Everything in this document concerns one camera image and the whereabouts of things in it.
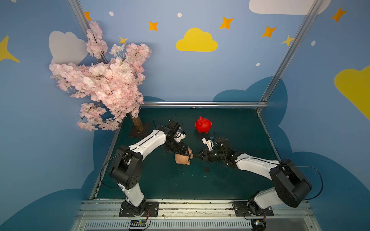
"yellow cloud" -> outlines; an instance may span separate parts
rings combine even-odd
[[[343,70],[335,76],[334,84],[370,120],[370,66],[362,71]]]
[[[180,39],[176,43],[176,48],[179,51],[205,51],[210,52],[216,50],[218,43],[212,39],[212,35],[208,32],[203,32],[199,28],[191,28],[185,33],[184,39]]]

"dark green table surface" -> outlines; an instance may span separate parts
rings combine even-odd
[[[217,134],[227,138],[235,151],[264,159],[277,159],[254,109],[141,109],[139,116],[143,123],[152,123],[157,119],[162,125],[167,125],[173,114],[182,119],[186,132],[183,141],[195,154],[206,147],[201,141],[204,133],[201,135],[194,127],[196,120],[202,116],[212,121],[209,135],[213,136],[214,129],[216,138]],[[173,118],[181,123],[178,117]],[[131,127],[131,119],[126,118],[112,156],[115,156],[119,146],[129,146],[141,140],[128,136]],[[210,169],[209,172],[204,172],[205,167]],[[103,182],[117,187],[108,174]],[[207,163],[192,159],[189,166],[176,164],[174,154],[164,152],[161,147],[145,158],[139,183],[144,195],[150,199],[249,199],[255,192],[273,186],[265,177],[228,167],[223,162]],[[101,185],[97,198],[125,196],[118,188]]]

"piggy bank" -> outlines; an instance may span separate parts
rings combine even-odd
[[[212,122],[209,121],[209,119],[203,119],[201,116],[199,116],[199,119],[195,122],[195,128],[199,133],[208,133],[208,131],[211,129],[211,126]]]

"artificial cherry blossom tree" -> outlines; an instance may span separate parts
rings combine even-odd
[[[112,47],[110,62],[106,61],[107,43],[102,39],[102,30],[99,25],[92,21],[87,32],[87,51],[91,56],[102,59],[103,62],[91,66],[77,66],[73,63],[51,63],[49,69],[52,72],[50,78],[56,79],[58,87],[63,91],[71,89],[74,93],[71,97],[90,99],[97,103],[81,104],[81,120],[77,123],[81,129],[88,131],[97,130],[96,125],[102,130],[116,130],[119,123],[127,113],[134,122],[139,132],[144,128],[138,118],[140,104],[143,104],[143,96],[137,86],[142,84],[145,76],[142,74],[142,65],[150,57],[152,50],[145,44],[125,45]],[[114,116],[103,121],[101,115],[106,112],[101,105],[104,104]]]

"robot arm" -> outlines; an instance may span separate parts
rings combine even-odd
[[[249,211],[254,215],[261,214],[270,206],[282,203],[297,207],[312,189],[308,179],[289,159],[266,160],[235,152],[227,139],[214,142],[207,136],[203,139],[203,143],[208,148],[197,154],[197,158],[207,162],[221,160],[230,167],[259,174],[273,182],[274,187],[260,191],[249,200]]]
[[[113,159],[110,176],[126,195],[126,202],[133,206],[133,212],[142,214],[145,208],[145,197],[141,192],[139,180],[141,178],[142,161],[158,146],[165,144],[166,151],[172,152],[186,159],[190,164],[193,157],[190,148],[181,140],[185,138],[185,131],[180,125],[170,120],[167,126],[157,126],[147,137],[129,147],[121,146],[116,151],[119,158]]]

